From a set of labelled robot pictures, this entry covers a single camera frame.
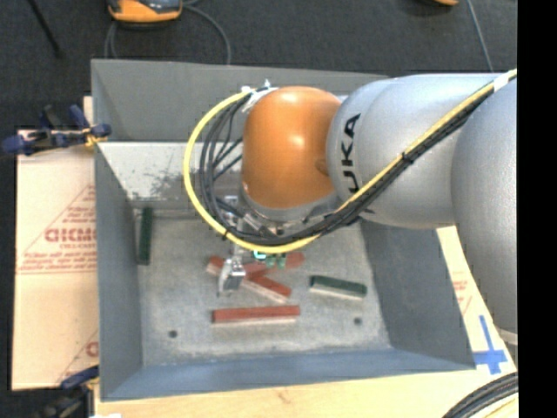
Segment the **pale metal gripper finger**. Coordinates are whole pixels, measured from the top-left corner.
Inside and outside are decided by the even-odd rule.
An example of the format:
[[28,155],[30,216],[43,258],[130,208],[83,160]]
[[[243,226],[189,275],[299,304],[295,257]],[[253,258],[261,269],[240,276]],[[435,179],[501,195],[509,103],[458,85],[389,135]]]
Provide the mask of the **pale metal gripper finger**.
[[217,296],[228,294],[233,289],[233,264],[231,259],[225,259],[218,274]]
[[230,269],[226,275],[226,291],[237,291],[246,276],[246,271],[241,263],[231,263]]

